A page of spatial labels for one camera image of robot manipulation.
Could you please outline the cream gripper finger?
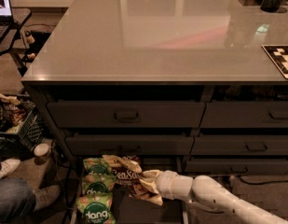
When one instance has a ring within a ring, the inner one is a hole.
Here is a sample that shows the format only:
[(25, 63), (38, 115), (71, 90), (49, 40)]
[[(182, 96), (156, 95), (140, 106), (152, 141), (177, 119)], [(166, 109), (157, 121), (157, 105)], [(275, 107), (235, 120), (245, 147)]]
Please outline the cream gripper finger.
[(156, 179), (161, 174), (160, 170), (143, 171), (140, 175), (140, 183), (148, 191), (158, 194)]

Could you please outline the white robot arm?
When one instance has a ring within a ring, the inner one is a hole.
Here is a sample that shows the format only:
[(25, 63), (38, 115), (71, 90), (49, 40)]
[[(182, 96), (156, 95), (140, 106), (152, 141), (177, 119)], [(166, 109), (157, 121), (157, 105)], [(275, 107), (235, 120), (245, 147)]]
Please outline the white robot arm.
[(190, 177), (173, 171), (151, 170), (140, 174), (140, 182), (162, 198), (223, 211), (241, 224), (288, 224), (287, 220), (235, 196), (206, 175)]

